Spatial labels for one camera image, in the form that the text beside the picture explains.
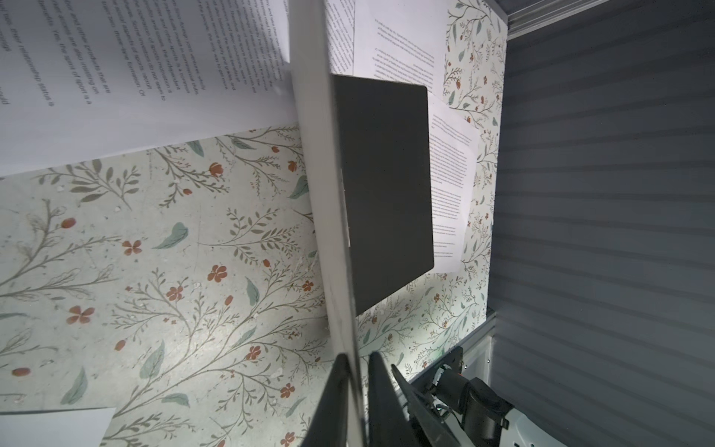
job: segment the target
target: wallpaper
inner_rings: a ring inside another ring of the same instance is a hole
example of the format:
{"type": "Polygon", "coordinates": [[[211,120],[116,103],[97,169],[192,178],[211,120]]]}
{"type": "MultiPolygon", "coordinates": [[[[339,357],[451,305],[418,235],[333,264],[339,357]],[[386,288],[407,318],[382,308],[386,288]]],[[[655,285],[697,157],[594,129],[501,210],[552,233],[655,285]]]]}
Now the wallpaper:
{"type": "MultiPolygon", "coordinates": [[[[485,318],[506,26],[456,3],[445,45],[484,142],[463,269],[357,322],[407,377],[485,318]]],[[[308,180],[295,124],[0,180],[0,411],[116,407],[109,447],[299,445],[333,357],[308,180]]]]}

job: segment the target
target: teal leaf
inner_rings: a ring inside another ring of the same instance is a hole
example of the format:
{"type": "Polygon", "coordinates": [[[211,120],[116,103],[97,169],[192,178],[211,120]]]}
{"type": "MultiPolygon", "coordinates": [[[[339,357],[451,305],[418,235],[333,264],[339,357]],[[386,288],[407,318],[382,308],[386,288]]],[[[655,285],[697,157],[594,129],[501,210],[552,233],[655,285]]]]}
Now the teal leaf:
{"type": "Polygon", "coordinates": [[[162,369],[162,362],[164,361],[164,342],[159,346],[159,349],[154,351],[142,365],[142,369],[139,370],[139,378],[148,379],[154,378],[159,375],[159,371],[162,369]]]}
{"type": "Polygon", "coordinates": [[[248,281],[248,285],[246,285],[246,293],[248,294],[248,300],[251,305],[251,307],[255,306],[258,304],[258,299],[260,298],[260,294],[258,293],[258,288],[251,282],[248,277],[246,277],[246,281],[248,281]]]}
{"type": "Polygon", "coordinates": [[[308,192],[308,177],[305,175],[301,175],[300,177],[298,177],[298,181],[295,184],[295,189],[293,190],[293,193],[289,195],[288,198],[297,199],[306,192],[308,192]]]}
{"type": "Polygon", "coordinates": [[[288,417],[292,416],[292,414],[293,414],[293,412],[295,411],[295,409],[298,408],[298,406],[300,405],[300,403],[303,402],[304,400],[305,400],[305,398],[300,398],[300,399],[298,399],[297,401],[295,401],[295,403],[293,404],[293,406],[290,407],[290,408],[288,408],[288,411],[285,412],[285,417],[288,418],[288,417]]]}
{"type": "Polygon", "coordinates": [[[61,405],[72,405],[82,398],[87,390],[87,375],[84,373],[84,367],[79,371],[77,378],[74,379],[72,388],[64,394],[60,401],[61,405]]]}
{"type": "Polygon", "coordinates": [[[246,340],[251,338],[253,334],[256,333],[256,328],[253,328],[246,332],[245,334],[241,335],[241,338],[238,339],[236,343],[233,344],[232,348],[235,348],[236,346],[241,346],[246,340]]]}
{"type": "Polygon", "coordinates": [[[183,393],[169,394],[167,397],[162,399],[162,402],[178,403],[179,405],[183,405],[184,407],[191,407],[191,405],[189,405],[189,396],[183,393]]]}
{"type": "Polygon", "coordinates": [[[248,144],[246,144],[246,142],[239,139],[238,137],[233,137],[231,139],[231,142],[233,142],[234,146],[239,147],[240,149],[256,150],[255,147],[249,146],[248,144]]]}
{"type": "Polygon", "coordinates": [[[176,244],[186,239],[186,236],[188,235],[189,229],[186,228],[181,222],[176,222],[172,228],[172,234],[168,235],[167,238],[164,239],[164,242],[154,248],[161,249],[174,247],[176,244]]]}
{"type": "Polygon", "coordinates": [[[26,316],[28,316],[26,313],[20,313],[20,312],[0,313],[0,320],[4,320],[5,318],[26,317],[26,316]]]}
{"type": "Polygon", "coordinates": [[[199,155],[200,157],[204,156],[204,148],[201,147],[201,143],[199,143],[198,139],[187,142],[186,144],[189,145],[192,151],[196,152],[196,155],[199,155]]]}

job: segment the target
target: dark gray panel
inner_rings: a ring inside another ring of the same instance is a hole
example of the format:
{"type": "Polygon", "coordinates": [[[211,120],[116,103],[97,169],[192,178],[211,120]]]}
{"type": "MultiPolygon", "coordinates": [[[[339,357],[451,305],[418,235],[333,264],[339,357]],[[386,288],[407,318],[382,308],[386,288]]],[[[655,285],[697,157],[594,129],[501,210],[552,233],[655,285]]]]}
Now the dark gray panel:
{"type": "Polygon", "coordinates": [[[510,41],[493,387],[569,446],[715,435],[715,4],[606,2],[510,41]]]}

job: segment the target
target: white paper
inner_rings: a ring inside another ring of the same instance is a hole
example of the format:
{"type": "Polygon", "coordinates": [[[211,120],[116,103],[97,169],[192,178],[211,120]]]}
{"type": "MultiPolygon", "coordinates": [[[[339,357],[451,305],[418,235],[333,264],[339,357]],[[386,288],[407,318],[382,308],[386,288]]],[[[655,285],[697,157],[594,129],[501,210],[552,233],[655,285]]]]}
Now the white paper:
{"type": "Polygon", "coordinates": [[[355,76],[424,85],[441,95],[446,19],[442,1],[359,0],[355,76]]]}
{"type": "Polygon", "coordinates": [[[325,26],[330,72],[352,75],[355,0],[325,0],[325,26]]]}
{"type": "Polygon", "coordinates": [[[428,95],[434,273],[457,272],[467,230],[479,131],[439,98],[428,95]]]}
{"type": "Polygon", "coordinates": [[[0,175],[296,120],[283,0],[0,4],[0,175]]]}
{"type": "Polygon", "coordinates": [[[0,447],[98,447],[114,408],[0,415],[0,447]]]}

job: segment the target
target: red flower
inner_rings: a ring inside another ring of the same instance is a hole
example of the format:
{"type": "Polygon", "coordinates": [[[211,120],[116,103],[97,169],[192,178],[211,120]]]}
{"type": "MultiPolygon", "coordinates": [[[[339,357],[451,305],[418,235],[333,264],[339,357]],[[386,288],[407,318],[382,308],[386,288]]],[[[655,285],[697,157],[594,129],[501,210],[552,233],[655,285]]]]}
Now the red flower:
{"type": "Polygon", "coordinates": [[[224,265],[222,265],[221,267],[219,267],[218,265],[214,265],[211,268],[211,273],[209,273],[207,279],[209,281],[215,280],[217,283],[220,283],[221,280],[227,276],[228,273],[226,273],[226,267],[224,265]]]}
{"type": "Polygon", "coordinates": [[[291,386],[290,383],[286,383],[283,388],[280,389],[280,397],[289,398],[291,393],[295,392],[295,387],[291,386]]]}
{"type": "Polygon", "coordinates": [[[74,217],[70,217],[69,219],[63,220],[62,223],[59,224],[59,226],[66,230],[67,228],[72,228],[76,223],[77,221],[74,219],[74,217]]]}
{"type": "Polygon", "coordinates": [[[184,288],[182,286],[179,286],[179,288],[172,287],[169,289],[169,292],[167,292],[167,297],[169,297],[169,301],[173,300],[181,300],[181,292],[184,291],[184,288]]]}
{"type": "Polygon", "coordinates": [[[214,177],[218,177],[223,174],[223,166],[218,163],[212,163],[211,166],[209,166],[209,172],[214,177]]]}
{"type": "Polygon", "coordinates": [[[135,240],[134,244],[132,244],[130,241],[125,240],[124,243],[122,243],[122,247],[128,247],[125,251],[124,254],[129,256],[132,254],[132,252],[136,253],[137,255],[142,252],[142,249],[139,248],[139,246],[142,244],[141,240],[135,240]]]}
{"type": "Polygon", "coordinates": [[[67,324],[71,325],[75,321],[79,320],[80,323],[85,324],[89,323],[89,316],[94,313],[94,308],[88,308],[84,312],[82,312],[82,308],[79,306],[74,306],[69,309],[70,313],[73,313],[74,315],[71,316],[70,318],[67,318],[67,324]]]}
{"type": "Polygon", "coordinates": [[[291,431],[290,433],[285,434],[285,439],[281,439],[280,443],[281,445],[288,447],[293,441],[295,441],[295,432],[291,431]]]}
{"type": "Polygon", "coordinates": [[[261,355],[261,347],[251,346],[248,350],[248,354],[246,354],[246,360],[256,360],[259,355],[261,355]]]}
{"type": "Polygon", "coordinates": [[[15,377],[23,377],[24,375],[30,374],[30,368],[15,368],[12,370],[12,375],[15,377]]]}

